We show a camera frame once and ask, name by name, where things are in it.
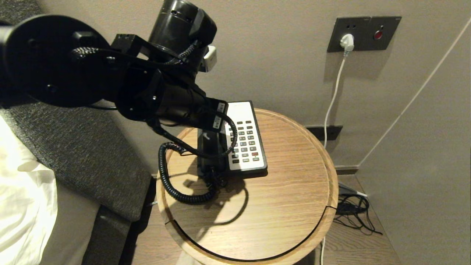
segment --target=white plug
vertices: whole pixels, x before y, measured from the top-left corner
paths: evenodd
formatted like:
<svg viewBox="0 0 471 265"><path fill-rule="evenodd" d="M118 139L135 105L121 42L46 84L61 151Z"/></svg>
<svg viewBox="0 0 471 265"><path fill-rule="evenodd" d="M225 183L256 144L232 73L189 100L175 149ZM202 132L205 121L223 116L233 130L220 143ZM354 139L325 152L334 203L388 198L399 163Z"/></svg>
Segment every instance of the white plug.
<svg viewBox="0 0 471 265"><path fill-rule="evenodd" d="M212 45L208 45L208 52L204 55L203 60L201 61L200 68L198 71L200 72L209 72L212 68L216 65L218 61L216 56L216 47Z"/></svg>
<svg viewBox="0 0 471 265"><path fill-rule="evenodd" d="M342 37L340 40L340 46L344 48L343 55L347 57L351 51L353 51L353 48L355 47L353 45L353 35L352 34L347 34Z"/></svg>

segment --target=red button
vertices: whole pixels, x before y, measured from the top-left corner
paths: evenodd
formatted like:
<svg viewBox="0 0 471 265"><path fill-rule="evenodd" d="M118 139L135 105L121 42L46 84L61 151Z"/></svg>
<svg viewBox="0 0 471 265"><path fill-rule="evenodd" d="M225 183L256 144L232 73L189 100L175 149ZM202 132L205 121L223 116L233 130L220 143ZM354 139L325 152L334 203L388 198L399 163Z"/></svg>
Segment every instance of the red button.
<svg viewBox="0 0 471 265"><path fill-rule="evenodd" d="M379 31L379 30L377 32L375 32L375 34L373 36L373 38L375 40L379 40L381 37L382 37L382 31Z"/></svg>

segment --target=white power cord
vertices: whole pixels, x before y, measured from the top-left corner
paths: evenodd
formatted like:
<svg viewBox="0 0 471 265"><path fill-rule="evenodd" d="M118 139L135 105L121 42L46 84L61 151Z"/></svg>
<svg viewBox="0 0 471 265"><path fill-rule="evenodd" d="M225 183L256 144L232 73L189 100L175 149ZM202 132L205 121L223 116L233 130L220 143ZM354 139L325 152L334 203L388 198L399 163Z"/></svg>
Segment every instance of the white power cord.
<svg viewBox="0 0 471 265"><path fill-rule="evenodd" d="M321 246L321 265L324 265L324 247L325 247L325 237L322 239L322 246Z"/></svg>
<svg viewBox="0 0 471 265"><path fill-rule="evenodd" d="M345 64L345 59L349 55L353 48L353 35L347 34L342 37L340 40L340 46L344 48L343 52L343 60L340 64L339 74L337 75L337 82L335 82L335 90L333 92L332 100L330 101L329 108L327 109L327 113L325 114L324 119L324 148L327 146L327 120L329 119L330 110L332 109L333 103L335 102L335 98L337 97L337 91L339 90L339 82L340 82L340 75L342 74L343 65Z"/></svg>

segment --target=baseboard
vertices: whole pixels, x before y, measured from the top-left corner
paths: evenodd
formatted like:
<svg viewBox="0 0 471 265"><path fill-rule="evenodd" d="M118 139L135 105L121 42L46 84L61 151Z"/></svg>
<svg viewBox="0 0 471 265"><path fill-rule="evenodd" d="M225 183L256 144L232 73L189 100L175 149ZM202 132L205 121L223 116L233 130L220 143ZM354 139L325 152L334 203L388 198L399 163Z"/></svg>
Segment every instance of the baseboard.
<svg viewBox="0 0 471 265"><path fill-rule="evenodd" d="M358 171L358 166L336 166L335 171L337 175L355 175Z"/></svg>

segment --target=wall outlet panel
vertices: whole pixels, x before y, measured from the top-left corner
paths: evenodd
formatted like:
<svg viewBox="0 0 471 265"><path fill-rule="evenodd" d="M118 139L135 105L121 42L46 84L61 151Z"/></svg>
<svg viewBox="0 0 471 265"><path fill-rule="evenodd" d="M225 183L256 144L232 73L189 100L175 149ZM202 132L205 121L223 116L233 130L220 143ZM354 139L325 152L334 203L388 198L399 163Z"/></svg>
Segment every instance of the wall outlet panel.
<svg viewBox="0 0 471 265"><path fill-rule="evenodd" d="M340 134L343 126L327 126L327 141L334 141ZM310 131L319 141L324 140L324 127L323 126L316 126L316 127L306 127L308 131Z"/></svg>
<svg viewBox="0 0 471 265"><path fill-rule="evenodd" d="M356 50L357 45L361 46L361 41L365 35L364 31L367 29L370 19L371 17L338 17L333 26L327 52L343 51L340 46L340 39L346 34L353 35Z"/></svg>
<svg viewBox="0 0 471 265"><path fill-rule="evenodd" d="M368 28L365 31L364 40L359 49L356 50L385 50L392 36L399 26L402 17L372 17ZM382 37L378 40L374 39L374 34L380 31Z"/></svg>
<svg viewBox="0 0 471 265"><path fill-rule="evenodd" d="M352 34L355 42L354 51L385 50L398 28L402 17L339 17L335 21L327 52L343 51L340 39L345 34ZM375 34L382 36L375 39Z"/></svg>

